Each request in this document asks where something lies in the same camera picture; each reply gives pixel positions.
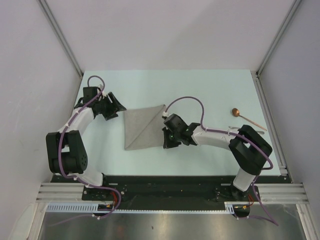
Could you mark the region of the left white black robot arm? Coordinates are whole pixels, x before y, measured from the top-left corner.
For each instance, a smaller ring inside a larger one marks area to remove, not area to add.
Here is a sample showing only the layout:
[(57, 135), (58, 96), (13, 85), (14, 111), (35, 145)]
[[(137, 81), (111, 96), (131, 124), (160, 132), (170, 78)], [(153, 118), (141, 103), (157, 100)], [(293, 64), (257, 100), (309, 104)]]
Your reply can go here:
[(100, 200), (110, 196), (111, 188), (103, 183), (103, 173), (89, 165), (82, 135), (96, 116), (101, 115), (108, 121), (126, 110), (112, 92), (105, 93), (103, 89), (101, 84), (84, 87), (83, 97), (78, 100), (67, 123), (45, 137), (50, 171), (61, 175), (63, 168), (67, 178), (94, 186), (93, 194)]

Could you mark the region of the grey cloth napkin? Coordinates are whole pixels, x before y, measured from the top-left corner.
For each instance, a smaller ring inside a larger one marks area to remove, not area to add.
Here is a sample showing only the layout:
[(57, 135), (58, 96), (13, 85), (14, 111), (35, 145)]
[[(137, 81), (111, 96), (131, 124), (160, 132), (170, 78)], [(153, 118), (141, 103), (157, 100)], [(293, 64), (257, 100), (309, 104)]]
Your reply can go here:
[(164, 104), (124, 112), (124, 149), (134, 151), (164, 144)]

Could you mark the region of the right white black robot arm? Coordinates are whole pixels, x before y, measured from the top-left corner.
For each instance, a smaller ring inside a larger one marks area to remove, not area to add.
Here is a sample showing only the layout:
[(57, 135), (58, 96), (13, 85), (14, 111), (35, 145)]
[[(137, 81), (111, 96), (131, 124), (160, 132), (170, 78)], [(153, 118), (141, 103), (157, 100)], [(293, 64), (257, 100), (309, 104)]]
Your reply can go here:
[(230, 194), (242, 201), (249, 194), (249, 187), (260, 175), (267, 159), (273, 152), (271, 145), (249, 125), (243, 125), (237, 132), (220, 129), (203, 129), (200, 123), (186, 124), (177, 114), (163, 116), (164, 149), (185, 146), (212, 146), (232, 152), (239, 170), (235, 176)]

